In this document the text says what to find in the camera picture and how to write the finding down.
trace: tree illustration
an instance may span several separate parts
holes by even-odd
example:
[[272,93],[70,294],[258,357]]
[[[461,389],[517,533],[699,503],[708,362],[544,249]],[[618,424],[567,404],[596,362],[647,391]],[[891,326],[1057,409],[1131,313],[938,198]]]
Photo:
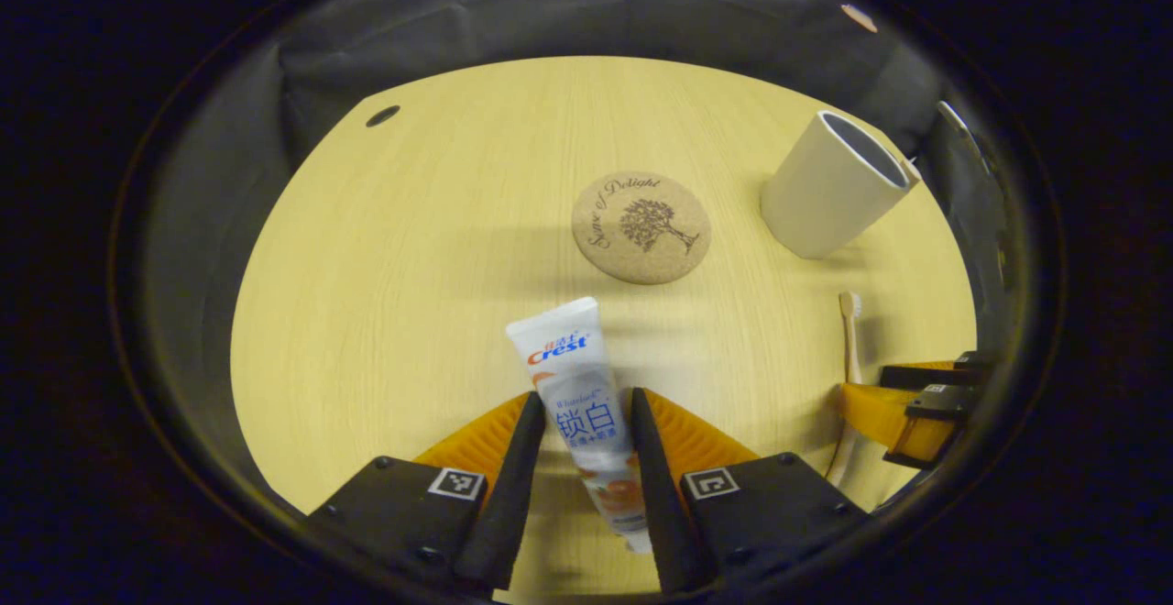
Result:
[[625,237],[631,238],[631,242],[642,246],[644,251],[652,250],[656,239],[662,233],[671,233],[684,243],[684,253],[687,254],[689,250],[692,250],[692,243],[696,243],[697,238],[700,237],[700,233],[697,233],[696,237],[687,237],[672,226],[672,217],[676,216],[676,212],[670,205],[658,203],[658,200],[637,199],[623,211],[619,229],[623,230]]

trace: cork coaster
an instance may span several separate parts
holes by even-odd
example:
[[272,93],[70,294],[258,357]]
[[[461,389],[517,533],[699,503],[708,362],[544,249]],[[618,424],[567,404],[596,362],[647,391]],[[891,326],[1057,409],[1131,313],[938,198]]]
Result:
[[683,278],[712,240],[697,197],[650,171],[616,171],[591,183],[575,203],[570,226],[590,263],[633,284]]

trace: white cup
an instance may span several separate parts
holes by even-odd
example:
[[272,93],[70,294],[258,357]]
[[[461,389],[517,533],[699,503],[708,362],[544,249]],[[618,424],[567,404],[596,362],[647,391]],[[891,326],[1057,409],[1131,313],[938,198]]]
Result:
[[761,189],[761,217],[778,242],[801,258],[825,258],[847,245],[920,182],[850,120],[819,111]]

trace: toothpaste tube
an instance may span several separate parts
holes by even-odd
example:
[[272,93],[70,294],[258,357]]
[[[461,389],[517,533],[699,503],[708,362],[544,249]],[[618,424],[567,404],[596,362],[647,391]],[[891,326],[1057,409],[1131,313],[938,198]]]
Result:
[[631,430],[611,379],[598,301],[570,301],[506,326],[591,501],[636,552],[650,552]]

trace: wooden table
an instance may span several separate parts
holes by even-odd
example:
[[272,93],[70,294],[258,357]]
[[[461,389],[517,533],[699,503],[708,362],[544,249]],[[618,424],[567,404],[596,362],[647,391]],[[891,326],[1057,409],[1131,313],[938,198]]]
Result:
[[[825,469],[840,430],[839,292],[862,295],[866,382],[881,363],[976,342],[961,254],[925,186],[822,261],[771,237],[759,188],[825,108],[721,70],[595,56],[462,69],[364,100],[290,182],[240,287],[232,387],[262,474],[308,512],[366,460],[418,455],[531,387],[508,321],[585,295],[621,387]],[[571,205],[613,170],[657,171],[699,197],[713,242],[696,271],[638,286],[582,257]],[[842,484],[866,509],[913,474],[882,453],[865,443]],[[548,429],[497,597],[657,590],[651,556],[608,532]]]

